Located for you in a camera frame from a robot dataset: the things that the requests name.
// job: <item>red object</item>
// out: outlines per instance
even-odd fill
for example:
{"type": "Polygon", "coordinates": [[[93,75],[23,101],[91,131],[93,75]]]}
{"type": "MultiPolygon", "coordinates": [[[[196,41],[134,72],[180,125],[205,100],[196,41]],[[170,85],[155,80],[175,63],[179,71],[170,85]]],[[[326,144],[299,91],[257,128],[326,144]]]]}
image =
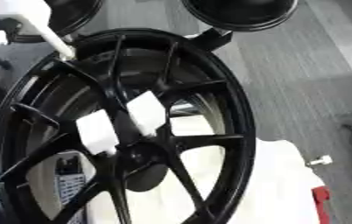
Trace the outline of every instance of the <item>red object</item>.
{"type": "Polygon", "coordinates": [[[330,193],[325,186],[313,189],[313,199],[315,200],[316,210],[318,210],[320,224],[329,224],[328,215],[324,209],[324,202],[330,199],[330,193]]]}

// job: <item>wheel hub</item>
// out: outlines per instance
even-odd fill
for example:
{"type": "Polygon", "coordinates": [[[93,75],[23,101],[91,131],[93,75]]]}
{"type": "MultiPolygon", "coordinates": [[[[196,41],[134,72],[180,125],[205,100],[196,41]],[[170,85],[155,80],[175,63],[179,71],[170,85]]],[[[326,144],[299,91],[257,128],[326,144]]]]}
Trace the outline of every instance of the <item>wheel hub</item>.
{"type": "Polygon", "coordinates": [[[57,61],[56,53],[42,60],[0,108],[0,223],[67,223],[107,192],[120,223],[128,224],[126,189],[153,189],[168,170],[194,203],[195,212],[183,223],[225,223],[248,183],[255,152],[252,113],[233,74],[212,53],[163,31],[105,31],[77,42],[76,48],[78,59],[71,63],[57,61]],[[147,90],[166,108],[165,125],[150,137],[131,125],[125,106],[147,90]],[[99,109],[107,111],[120,136],[115,155],[94,155],[80,140],[75,121],[99,109]],[[211,133],[177,132],[177,121],[185,116],[204,117],[211,133]],[[203,198],[180,155],[211,145],[224,149],[224,159],[211,193],[203,198]],[[67,151],[79,152],[95,174],[55,210],[35,195],[35,185],[46,186],[41,182],[46,175],[35,173],[41,178],[34,183],[28,173],[67,151]]]}

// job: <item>black disc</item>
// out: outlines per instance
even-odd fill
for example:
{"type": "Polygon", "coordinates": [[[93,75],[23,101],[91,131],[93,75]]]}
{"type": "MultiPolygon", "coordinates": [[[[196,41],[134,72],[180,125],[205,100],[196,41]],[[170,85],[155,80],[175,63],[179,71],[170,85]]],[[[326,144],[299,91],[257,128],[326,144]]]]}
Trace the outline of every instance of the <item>black disc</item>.
{"type": "Polygon", "coordinates": [[[199,20],[236,32],[280,25],[296,10],[298,0],[182,0],[199,20]]]}

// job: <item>rim lip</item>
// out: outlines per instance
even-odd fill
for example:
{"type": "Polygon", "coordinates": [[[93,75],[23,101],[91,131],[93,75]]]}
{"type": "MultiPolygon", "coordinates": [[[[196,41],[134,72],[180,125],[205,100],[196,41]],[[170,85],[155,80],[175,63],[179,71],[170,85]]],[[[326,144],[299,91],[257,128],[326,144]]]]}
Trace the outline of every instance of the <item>rim lip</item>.
{"type": "MultiPolygon", "coordinates": [[[[256,146],[256,132],[255,132],[255,123],[253,120],[252,111],[250,109],[250,105],[248,103],[248,98],[243,92],[242,87],[240,86],[236,77],[231,73],[227,66],[225,66],[215,55],[211,52],[205,52],[201,50],[199,47],[192,44],[190,40],[187,38],[183,38],[176,34],[172,34],[166,31],[158,31],[152,29],[115,29],[111,31],[102,31],[96,34],[87,36],[77,42],[77,45],[84,45],[85,43],[93,42],[95,38],[104,38],[104,36],[113,37],[117,35],[119,32],[121,33],[128,33],[128,32],[142,32],[147,34],[162,34],[164,36],[168,36],[171,39],[176,39],[179,41],[184,42],[188,45],[188,48],[192,49],[192,52],[197,51],[199,55],[202,55],[207,60],[213,62],[213,66],[216,66],[217,69],[222,71],[222,75],[224,79],[227,79],[232,85],[234,93],[237,94],[237,98],[244,99],[243,103],[240,104],[239,112],[243,113],[241,116],[242,123],[248,132],[244,133],[245,141],[243,141],[244,149],[241,153],[243,158],[241,159],[241,164],[243,165],[243,169],[239,172],[240,176],[236,179],[236,181],[232,180],[232,185],[236,185],[235,190],[229,195],[229,200],[226,203],[225,207],[222,209],[220,213],[218,213],[216,221],[214,223],[226,223],[233,212],[235,211],[240,198],[243,196],[245,188],[248,184],[250,179],[250,174],[252,172],[253,161],[255,158],[255,146],[256,146]]],[[[9,94],[4,99],[0,107],[0,133],[4,133],[7,130],[5,127],[6,122],[9,120],[9,111],[11,101],[17,97],[22,98],[25,95],[32,85],[36,81],[36,74],[33,73],[36,70],[40,69],[44,65],[47,64],[51,60],[51,58],[57,55],[56,52],[48,55],[43,60],[41,60],[36,66],[34,66],[27,75],[25,75],[16,85],[15,87],[9,92],[9,94]]],[[[5,136],[0,135],[0,151],[3,150],[4,147],[4,140],[5,136]]],[[[7,193],[5,185],[0,183],[0,223],[5,223],[8,221],[9,223],[22,223],[22,221],[17,217],[17,214],[14,212],[13,205],[11,204],[11,199],[9,198],[9,194],[7,193]]]]}
{"type": "MultiPolygon", "coordinates": [[[[73,23],[64,27],[63,29],[55,31],[55,33],[60,37],[64,37],[68,34],[76,32],[77,30],[82,28],[82,26],[86,25],[102,8],[104,0],[94,0],[94,2],[95,3],[93,7],[90,10],[88,10],[86,13],[84,13],[82,17],[75,19],[73,23]]],[[[33,44],[33,43],[45,42],[45,40],[39,35],[17,35],[14,37],[12,42],[23,43],[23,44],[33,44]]]]}
{"type": "Polygon", "coordinates": [[[191,14],[197,17],[202,22],[218,27],[224,30],[234,31],[234,32],[257,32],[266,29],[270,29],[274,26],[284,23],[291,15],[296,11],[299,0],[294,0],[293,4],[289,9],[280,17],[276,17],[272,20],[256,23],[256,24],[235,24],[235,23],[224,23],[216,18],[210,17],[207,13],[202,12],[202,10],[197,9],[192,3],[191,0],[181,0],[184,6],[188,9],[191,14]]]}

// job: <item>gray carpet floor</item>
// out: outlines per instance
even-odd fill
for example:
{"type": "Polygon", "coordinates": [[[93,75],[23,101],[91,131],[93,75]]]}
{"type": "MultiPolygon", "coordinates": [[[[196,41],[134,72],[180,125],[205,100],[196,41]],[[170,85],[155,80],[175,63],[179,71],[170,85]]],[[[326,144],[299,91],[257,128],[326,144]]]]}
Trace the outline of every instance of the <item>gray carpet floor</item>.
{"type": "MultiPolygon", "coordinates": [[[[81,33],[151,27],[181,35],[207,28],[178,0],[108,0],[81,33]]],[[[9,45],[0,57],[14,65],[0,72],[9,88],[52,49],[48,44],[9,45]]],[[[334,224],[352,224],[352,1],[302,0],[295,15],[268,31],[237,33],[215,52],[235,73],[255,112],[263,140],[295,143],[306,160],[329,154],[317,167],[332,193],[334,224]]]]}

